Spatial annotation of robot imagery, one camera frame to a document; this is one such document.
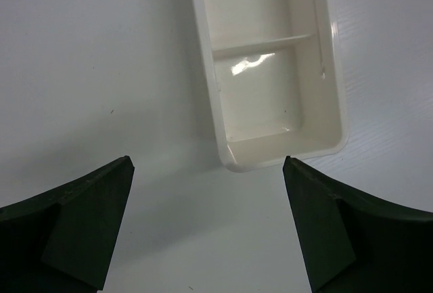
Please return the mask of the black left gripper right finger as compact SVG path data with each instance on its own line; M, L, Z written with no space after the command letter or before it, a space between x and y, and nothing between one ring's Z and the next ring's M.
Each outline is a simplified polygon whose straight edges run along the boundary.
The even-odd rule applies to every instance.
M287 157L283 175L313 292L431 292L432 213Z

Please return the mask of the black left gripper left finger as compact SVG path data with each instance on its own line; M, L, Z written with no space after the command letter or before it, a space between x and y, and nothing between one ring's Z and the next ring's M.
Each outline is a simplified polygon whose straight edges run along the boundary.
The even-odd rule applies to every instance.
M134 171L123 156L1 207L1 291L103 290Z

